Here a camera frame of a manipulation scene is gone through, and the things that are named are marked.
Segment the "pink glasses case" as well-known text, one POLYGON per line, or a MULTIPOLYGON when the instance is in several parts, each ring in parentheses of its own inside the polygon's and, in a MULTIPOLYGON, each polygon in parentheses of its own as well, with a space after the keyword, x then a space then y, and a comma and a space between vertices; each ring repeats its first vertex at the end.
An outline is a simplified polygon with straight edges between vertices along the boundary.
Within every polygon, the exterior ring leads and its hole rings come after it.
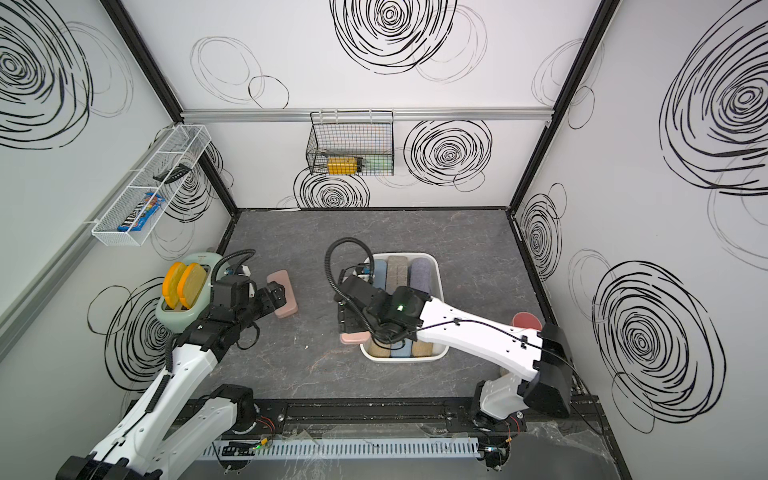
POLYGON ((280 299, 284 301, 284 304, 275 310, 276 317, 278 319, 286 319, 296 314, 299 307, 288 272, 286 270, 278 270, 268 275, 267 280, 275 282, 283 288, 280 299))
POLYGON ((339 338, 344 345, 360 345, 369 341, 371 334, 369 332, 341 333, 339 338))

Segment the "blue glasses case narrow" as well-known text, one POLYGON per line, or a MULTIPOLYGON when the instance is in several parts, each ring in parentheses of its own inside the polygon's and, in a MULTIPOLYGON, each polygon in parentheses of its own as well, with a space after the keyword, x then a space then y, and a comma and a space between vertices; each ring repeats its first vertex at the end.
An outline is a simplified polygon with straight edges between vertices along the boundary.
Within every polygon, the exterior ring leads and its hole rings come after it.
POLYGON ((386 289, 387 279, 387 261, 384 259, 374 260, 373 287, 377 289, 386 289))

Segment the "beige grey glasses case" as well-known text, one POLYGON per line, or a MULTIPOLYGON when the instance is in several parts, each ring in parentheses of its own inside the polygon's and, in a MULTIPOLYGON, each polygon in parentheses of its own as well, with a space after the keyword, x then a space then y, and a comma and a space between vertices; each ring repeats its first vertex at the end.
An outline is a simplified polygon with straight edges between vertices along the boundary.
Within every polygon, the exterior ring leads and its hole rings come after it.
POLYGON ((390 255, 387 258, 386 291, 394 294, 399 287, 409 285, 409 260, 405 256, 390 255))

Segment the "lavender glasses case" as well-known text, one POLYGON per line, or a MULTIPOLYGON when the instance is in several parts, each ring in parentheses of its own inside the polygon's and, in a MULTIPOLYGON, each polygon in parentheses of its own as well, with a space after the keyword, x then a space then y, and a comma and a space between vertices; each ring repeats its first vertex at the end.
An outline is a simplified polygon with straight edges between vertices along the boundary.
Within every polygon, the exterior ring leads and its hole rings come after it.
POLYGON ((432 293, 433 270, 426 258, 416 258, 410 264, 409 286, 426 294, 432 293))

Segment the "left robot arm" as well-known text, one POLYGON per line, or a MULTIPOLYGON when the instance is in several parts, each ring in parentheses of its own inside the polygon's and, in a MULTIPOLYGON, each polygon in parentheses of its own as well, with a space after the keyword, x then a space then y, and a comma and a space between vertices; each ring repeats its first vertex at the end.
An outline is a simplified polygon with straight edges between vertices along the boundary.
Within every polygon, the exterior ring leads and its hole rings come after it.
POLYGON ((251 432, 262 421, 253 391, 233 384, 198 399, 180 427, 174 422, 241 334, 286 303, 278 282, 256 288, 236 277, 213 286, 209 305, 173 339, 152 384, 89 454, 69 457, 57 478, 177 479, 222 434, 251 432))

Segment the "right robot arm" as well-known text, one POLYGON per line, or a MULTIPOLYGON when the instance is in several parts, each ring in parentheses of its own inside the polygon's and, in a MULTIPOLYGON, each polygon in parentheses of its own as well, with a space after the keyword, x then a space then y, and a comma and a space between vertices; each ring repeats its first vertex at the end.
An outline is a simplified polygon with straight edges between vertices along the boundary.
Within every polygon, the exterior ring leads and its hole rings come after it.
POLYGON ((476 397, 481 415, 501 421, 532 409, 553 418, 570 416, 572 354, 559 326, 514 327, 410 287, 401 286, 389 294, 354 275, 342 283, 332 279, 330 285, 334 300, 382 346, 397 349, 406 340, 441 344, 504 369, 502 377, 479 384, 476 397))

